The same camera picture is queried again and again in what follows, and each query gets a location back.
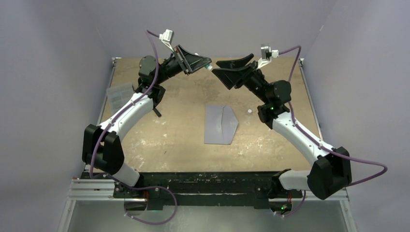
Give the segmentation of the grey envelope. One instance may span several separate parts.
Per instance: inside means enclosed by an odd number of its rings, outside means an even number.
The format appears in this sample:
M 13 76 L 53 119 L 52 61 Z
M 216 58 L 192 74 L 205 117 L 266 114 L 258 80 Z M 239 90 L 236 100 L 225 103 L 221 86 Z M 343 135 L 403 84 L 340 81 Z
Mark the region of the grey envelope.
M 207 105 L 205 107 L 204 144 L 230 145 L 238 124 L 230 105 Z

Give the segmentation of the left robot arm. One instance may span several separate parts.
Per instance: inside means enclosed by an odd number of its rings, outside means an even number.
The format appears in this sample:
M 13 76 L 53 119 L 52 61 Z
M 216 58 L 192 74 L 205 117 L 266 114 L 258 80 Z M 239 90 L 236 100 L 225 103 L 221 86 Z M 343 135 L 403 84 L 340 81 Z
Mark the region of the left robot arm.
M 140 173 L 125 162 L 122 140 L 133 126 L 162 101 L 165 88 L 161 83 L 179 73 L 190 75 L 210 65 L 211 58 L 191 53 L 182 46 L 172 48 L 163 63 L 154 56 L 139 62 L 138 86 L 131 98 L 112 116 L 99 125 L 90 124 L 83 137 L 82 161 L 124 183 L 133 198 L 144 193 Z

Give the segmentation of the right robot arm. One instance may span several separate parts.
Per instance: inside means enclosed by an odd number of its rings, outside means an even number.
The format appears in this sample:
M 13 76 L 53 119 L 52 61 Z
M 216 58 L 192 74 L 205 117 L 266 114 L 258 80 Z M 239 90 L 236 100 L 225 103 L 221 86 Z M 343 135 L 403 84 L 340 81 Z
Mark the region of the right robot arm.
M 334 148 L 309 131 L 293 113 L 292 87 L 286 80 L 268 82 L 253 54 L 241 59 L 219 60 L 212 73 L 227 89 L 246 87 L 263 104 L 258 117 L 269 129 L 286 138 L 311 165 L 308 171 L 285 169 L 273 176 L 270 192 L 282 197 L 290 190 L 310 191 L 325 200 L 352 183 L 350 155 Z

